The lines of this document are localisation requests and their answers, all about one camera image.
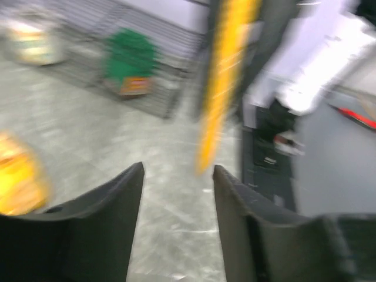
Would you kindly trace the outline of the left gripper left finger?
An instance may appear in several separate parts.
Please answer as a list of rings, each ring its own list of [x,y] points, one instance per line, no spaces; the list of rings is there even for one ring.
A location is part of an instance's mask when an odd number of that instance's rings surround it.
[[[1,280],[124,282],[144,175],[138,162],[43,213],[1,216]]]

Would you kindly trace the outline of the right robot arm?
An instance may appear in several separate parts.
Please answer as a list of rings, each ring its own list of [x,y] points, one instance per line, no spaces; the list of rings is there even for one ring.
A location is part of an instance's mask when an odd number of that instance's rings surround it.
[[[375,212],[374,1],[267,1],[241,80],[241,181],[306,216]]]

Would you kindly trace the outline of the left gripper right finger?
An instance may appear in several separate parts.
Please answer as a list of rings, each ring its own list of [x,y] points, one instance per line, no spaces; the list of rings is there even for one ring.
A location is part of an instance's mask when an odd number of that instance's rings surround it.
[[[213,171],[227,281],[374,281],[375,215],[305,217]]]

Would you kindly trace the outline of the yellow utility knife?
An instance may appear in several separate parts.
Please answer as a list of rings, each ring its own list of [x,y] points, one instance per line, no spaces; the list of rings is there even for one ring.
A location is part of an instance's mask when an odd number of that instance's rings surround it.
[[[223,1],[213,32],[213,49],[206,88],[203,133],[197,153],[196,172],[202,174],[212,164],[219,145],[233,87],[244,58],[248,24],[260,13],[261,1]]]

